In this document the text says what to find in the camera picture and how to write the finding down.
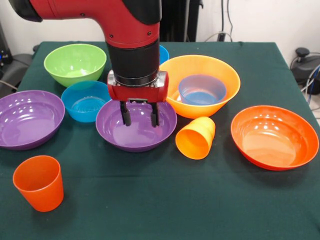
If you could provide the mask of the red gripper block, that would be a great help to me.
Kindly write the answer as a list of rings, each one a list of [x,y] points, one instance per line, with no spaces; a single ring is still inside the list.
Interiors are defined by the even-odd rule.
[[[122,122],[125,126],[131,125],[130,112],[127,101],[151,102],[151,125],[159,126],[159,111],[156,102],[165,102],[168,94],[169,75],[166,71],[159,71],[154,82],[146,86],[126,86],[116,81],[116,75],[110,70],[107,75],[108,93],[112,100],[120,101]]]

